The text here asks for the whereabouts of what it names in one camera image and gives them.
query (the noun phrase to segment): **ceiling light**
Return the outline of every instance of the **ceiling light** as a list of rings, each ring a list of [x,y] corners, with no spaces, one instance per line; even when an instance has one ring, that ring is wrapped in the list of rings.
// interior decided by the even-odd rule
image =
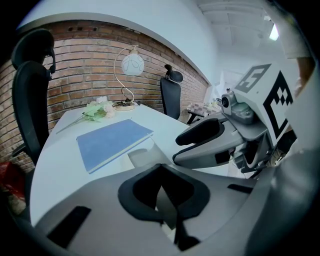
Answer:
[[[276,41],[278,39],[278,37],[279,37],[278,30],[276,28],[276,25],[273,24],[273,28],[272,28],[272,31],[270,33],[269,38]]]

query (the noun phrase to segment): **blue folder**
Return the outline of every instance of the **blue folder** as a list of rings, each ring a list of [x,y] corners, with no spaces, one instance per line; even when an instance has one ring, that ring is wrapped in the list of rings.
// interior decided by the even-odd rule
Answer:
[[[126,153],[153,133],[127,119],[77,137],[86,171],[91,174]]]

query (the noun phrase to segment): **lamp base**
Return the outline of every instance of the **lamp base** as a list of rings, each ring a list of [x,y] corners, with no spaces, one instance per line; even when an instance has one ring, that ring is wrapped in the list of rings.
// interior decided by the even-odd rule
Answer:
[[[133,102],[127,103],[127,102],[116,102],[113,105],[115,110],[118,111],[128,111],[128,110],[133,110],[135,109],[135,104]]]

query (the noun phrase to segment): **curved lamp stand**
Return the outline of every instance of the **curved lamp stand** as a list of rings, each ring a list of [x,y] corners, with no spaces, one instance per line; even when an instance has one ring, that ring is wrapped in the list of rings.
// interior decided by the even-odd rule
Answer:
[[[114,73],[114,76],[115,76],[115,79],[123,86],[123,88],[121,89],[121,93],[123,94],[123,101],[122,102],[117,102],[114,107],[116,110],[119,110],[119,111],[127,111],[127,110],[133,110],[135,108],[135,104],[134,104],[134,100],[135,100],[135,95],[133,94],[132,91],[130,91],[126,86],[123,85],[122,82],[120,82],[120,80],[118,79],[117,77],[117,74],[116,74],[116,61],[117,61],[117,58],[118,56],[124,51],[124,50],[127,50],[128,48],[130,47],[133,47],[133,50],[131,51],[131,53],[138,53],[137,51],[137,47],[138,45],[130,45],[124,49],[122,49],[118,54],[117,56],[115,57],[114,59],[114,63],[113,63],[113,73]],[[125,94],[123,92],[123,89],[127,89],[129,91],[129,93],[132,95],[132,100],[131,101],[125,101]]]

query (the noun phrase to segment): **ceiling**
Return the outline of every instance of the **ceiling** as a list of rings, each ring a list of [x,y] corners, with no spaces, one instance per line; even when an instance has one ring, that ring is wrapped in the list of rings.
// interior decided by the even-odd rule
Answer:
[[[273,22],[258,0],[194,0],[221,46],[281,47],[269,39]]]

